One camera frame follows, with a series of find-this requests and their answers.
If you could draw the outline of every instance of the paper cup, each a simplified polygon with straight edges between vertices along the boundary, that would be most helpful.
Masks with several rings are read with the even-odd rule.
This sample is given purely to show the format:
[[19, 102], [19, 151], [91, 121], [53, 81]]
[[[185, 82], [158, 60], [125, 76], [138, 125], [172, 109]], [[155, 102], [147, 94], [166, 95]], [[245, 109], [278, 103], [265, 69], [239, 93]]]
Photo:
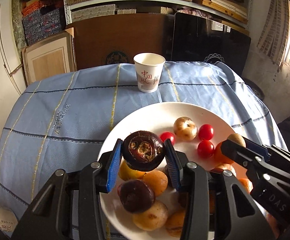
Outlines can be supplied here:
[[161, 78], [165, 58], [154, 53], [141, 53], [134, 57], [138, 89], [144, 93], [155, 92]]

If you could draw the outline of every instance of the white plate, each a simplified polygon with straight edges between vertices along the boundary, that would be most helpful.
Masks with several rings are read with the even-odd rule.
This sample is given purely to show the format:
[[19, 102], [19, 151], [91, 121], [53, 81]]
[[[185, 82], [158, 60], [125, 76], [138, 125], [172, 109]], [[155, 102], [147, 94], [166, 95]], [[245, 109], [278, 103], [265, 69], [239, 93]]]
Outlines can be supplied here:
[[[138, 109], [119, 122], [104, 141], [98, 159], [102, 153], [113, 150], [118, 138], [124, 140], [129, 134], [135, 131], [151, 131], [157, 135], [160, 135], [164, 131], [173, 132], [175, 120], [182, 116], [191, 118], [198, 128], [205, 123], [212, 125], [214, 128], [214, 137], [211, 142], [214, 146], [226, 140], [230, 134], [234, 133], [232, 127], [223, 119], [200, 106], [181, 102], [158, 103]], [[177, 151], [186, 153], [189, 161], [196, 162], [206, 170], [214, 168], [215, 165], [211, 160], [204, 161], [197, 156], [196, 149], [198, 143], [199, 141], [196, 138], [191, 142], [180, 142], [176, 140], [174, 148]], [[164, 159], [158, 168], [162, 169], [165, 165], [166, 161]], [[244, 168], [239, 165], [234, 165], [234, 168], [236, 169], [238, 178], [246, 176], [246, 170]], [[122, 182], [123, 180], [117, 177], [116, 186], [112, 192], [109, 194], [101, 194], [100, 196], [101, 207], [117, 231], [130, 240], [177, 240], [177, 238], [169, 236], [164, 227], [146, 232], [133, 224], [132, 215], [124, 210], [117, 195], [117, 186]], [[177, 193], [173, 189], [168, 188], [157, 199], [166, 204], [169, 214], [180, 209], [177, 203]], [[213, 239], [213, 234], [210, 234], [209, 239]]]

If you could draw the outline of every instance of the red cherry tomato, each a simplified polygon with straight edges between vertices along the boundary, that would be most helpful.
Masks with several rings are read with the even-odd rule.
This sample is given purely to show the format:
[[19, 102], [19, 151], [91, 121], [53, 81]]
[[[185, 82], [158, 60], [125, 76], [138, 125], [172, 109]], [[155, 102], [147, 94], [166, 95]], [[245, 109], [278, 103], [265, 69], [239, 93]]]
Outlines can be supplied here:
[[171, 140], [172, 145], [175, 144], [175, 134], [173, 134], [172, 132], [163, 132], [159, 137], [163, 142], [166, 139], [169, 139]]
[[210, 124], [203, 124], [198, 131], [200, 140], [210, 140], [214, 136], [214, 128]]
[[214, 154], [214, 152], [214, 145], [207, 140], [201, 141], [197, 147], [198, 156], [202, 159], [208, 159]]

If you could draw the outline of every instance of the blue tablecloth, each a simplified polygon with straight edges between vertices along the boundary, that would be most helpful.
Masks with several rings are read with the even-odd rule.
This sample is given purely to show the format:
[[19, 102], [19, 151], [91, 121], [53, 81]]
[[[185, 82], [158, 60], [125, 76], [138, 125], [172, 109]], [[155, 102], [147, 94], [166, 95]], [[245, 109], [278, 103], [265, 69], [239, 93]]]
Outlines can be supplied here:
[[[100, 66], [35, 82], [17, 100], [0, 139], [0, 204], [20, 218], [55, 170], [81, 170], [119, 121], [166, 101], [205, 107], [252, 141], [286, 148], [267, 107], [220, 62], [166, 62], [150, 94], [132, 64]], [[74, 214], [74, 238], [77, 226]]]

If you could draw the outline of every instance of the shelf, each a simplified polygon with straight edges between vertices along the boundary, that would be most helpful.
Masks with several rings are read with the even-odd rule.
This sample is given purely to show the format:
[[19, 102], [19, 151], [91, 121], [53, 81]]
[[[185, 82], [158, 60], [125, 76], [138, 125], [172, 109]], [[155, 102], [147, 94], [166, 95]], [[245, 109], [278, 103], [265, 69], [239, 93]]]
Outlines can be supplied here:
[[[96, 5], [96, 4], [100, 4], [100, 3], [115, 3], [118, 1], [133, 1], [133, 0], [89, 0], [89, 1], [84, 1], [84, 2], [80, 2], [80, 3], [76, 3], [76, 4], [72, 4], [72, 5], [68, 5], [67, 7], [70, 10], [76, 10], [82, 7], [88, 7], [91, 5]], [[154, 1], [154, 2], [160, 2], [160, 3], [170, 3], [170, 4], [176, 4], [176, 5], [180, 5], [180, 6], [187, 6], [187, 7], [191, 7], [191, 8], [195, 8], [195, 9], [199, 9], [202, 11], [206, 11], [212, 14], [215, 14], [217, 16], [220, 16], [226, 20], [229, 20], [243, 28], [246, 28], [246, 24], [234, 19], [233, 17], [224, 14], [222, 12], [219, 12], [215, 9], [209, 8], [207, 6], [204, 5], [200, 5], [200, 4], [196, 4], [193, 2], [187, 2], [187, 1], [183, 1], [183, 0], [139, 0], [139, 1]]]

